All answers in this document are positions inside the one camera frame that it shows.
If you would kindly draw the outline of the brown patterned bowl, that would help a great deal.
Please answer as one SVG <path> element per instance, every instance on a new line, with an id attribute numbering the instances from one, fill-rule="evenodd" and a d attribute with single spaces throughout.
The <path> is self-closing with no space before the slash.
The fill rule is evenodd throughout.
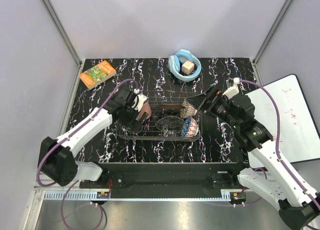
<path id="1" fill-rule="evenodd" d="M 188 117 L 193 117 L 197 114 L 197 109 L 191 105 L 187 99 L 182 103 L 183 108 L 180 110 L 180 117 L 186 119 Z"/>

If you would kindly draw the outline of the clear glass mug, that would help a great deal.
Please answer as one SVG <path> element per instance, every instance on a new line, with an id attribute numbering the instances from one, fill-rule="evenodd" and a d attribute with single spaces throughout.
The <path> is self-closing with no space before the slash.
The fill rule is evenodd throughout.
<path id="1" fill-rule="evenodd" d="M 130 126 L 126 127 L 126 129 L 131 134 L 138 134 L 143 130 L 143 122 L 140 120 L 134 120 Z"/>

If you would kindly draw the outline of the pink plastic cup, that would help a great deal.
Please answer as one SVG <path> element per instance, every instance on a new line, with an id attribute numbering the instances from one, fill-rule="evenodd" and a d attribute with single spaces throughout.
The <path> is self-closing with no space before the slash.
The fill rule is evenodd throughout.
<path id="1" fill-rule="evenodd" d="M 151 114 L 152 114 L 152 110 L 151 110 L 151 107 L 149 105 L 148 102 L 145 102 L 140 110 L 140 113 L 139 113 L 139 116 L 140 118 L 145 114 L 147 113 L 147 116 L 146 116 L 146 120 L 149 119 L 151 117 Z"/>

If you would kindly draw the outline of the grey wire dish rack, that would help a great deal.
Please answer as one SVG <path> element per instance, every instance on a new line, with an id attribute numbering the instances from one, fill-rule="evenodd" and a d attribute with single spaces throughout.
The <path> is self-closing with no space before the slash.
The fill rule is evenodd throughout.
<path id="1" fill-rule="evenodd" d="M 202 135 L 202 115 L 200 112 L 193 116 L 197 131 L 194 136 L 182 136 L 185 120 L 181 117 L 182 105 L 188 97 L 196 95 L 195 92 L 181 92 L 172 90 L 143 92 L 148 97 L 151 116 L 145 120 L 135 133 L 130 128 L 118 123 L 116 133 L 125 140 L 150 140 L 150 141 L 182 141 L 194 142 Z"/>

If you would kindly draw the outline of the orange patterned white bowl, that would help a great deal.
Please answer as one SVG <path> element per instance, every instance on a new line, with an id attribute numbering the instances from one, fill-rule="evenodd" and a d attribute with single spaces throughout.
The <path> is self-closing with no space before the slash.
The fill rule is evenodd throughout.
<path id="1" fill-rule="evenodd" d="M 189 121 L 189 127 L 187 130 L 186 137 L 194 137 L 199 132 L 199 125 L 193 117 L 188 117 L 187 120 Z"/>

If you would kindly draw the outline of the red floral plate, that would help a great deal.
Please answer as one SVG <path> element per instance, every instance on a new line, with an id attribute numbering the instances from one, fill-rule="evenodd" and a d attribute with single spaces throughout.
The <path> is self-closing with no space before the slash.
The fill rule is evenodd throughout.
<path id="1" fill-rule="evenodd" d="M 156 106 L 157 109 L 182 110 L 186 109 L 182 104 L 160 104 Z"/>

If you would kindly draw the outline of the clear glass plate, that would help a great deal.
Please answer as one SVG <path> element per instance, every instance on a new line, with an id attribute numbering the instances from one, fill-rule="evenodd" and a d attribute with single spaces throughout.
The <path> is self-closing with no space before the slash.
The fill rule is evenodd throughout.
<path id="1" fill-rule="evenodd" d="M 155 127 L 165 137 L 180 136 L 184 120 L 178 116 L 165 116 L 155 123 Z"/>

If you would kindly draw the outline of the blue triangle patterned bowl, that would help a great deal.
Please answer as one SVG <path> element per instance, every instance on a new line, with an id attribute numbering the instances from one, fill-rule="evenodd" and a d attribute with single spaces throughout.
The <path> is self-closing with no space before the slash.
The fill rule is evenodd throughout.
<path id="1" fill-rule="evenodd" d="M 184 124 L 182 126 L 180 136 L 181 137 L 192 137 L 193 134 L 191 133 L 191 130 L 189 130 L 192 123 L 192 117 L 189 116 L 184 120 Z"/>

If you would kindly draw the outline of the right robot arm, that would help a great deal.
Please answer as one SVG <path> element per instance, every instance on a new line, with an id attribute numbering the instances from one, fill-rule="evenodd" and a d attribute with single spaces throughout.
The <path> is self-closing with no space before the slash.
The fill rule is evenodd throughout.
<path id="1" fill-rule="evenodd" d="M 215 87 L 188 97 L 198 111 L 217 117 L 233 130 L 240 148 L 254 157 L 275 180 L 269 182 L 252 168 L 227 175 L 232 188 L 246 187 L 269 202 L 292 230 L 301 230 L 320 215 L 320 194 L 296 171 L 268 129 L 255 119 L 255 106 L 247 95 L 222 93 Z"/>

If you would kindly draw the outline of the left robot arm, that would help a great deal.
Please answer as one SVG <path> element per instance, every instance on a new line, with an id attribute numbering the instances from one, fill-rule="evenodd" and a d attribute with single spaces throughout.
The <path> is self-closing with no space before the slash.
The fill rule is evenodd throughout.
<path id="1" fill-rule="evenodd" d="M 80 180 L 103 188 L 108 176 L 102 167 L 94 162 L 78 161 L 76 156 L 93 137 L 114 123 L 136 133 L 149 117 L 149 111 L 148 97 L 138 89 L 118 90 L 66 133 L 56 138 L 46 137 L 41 142 L 37 171 L 62 187 Z"/>

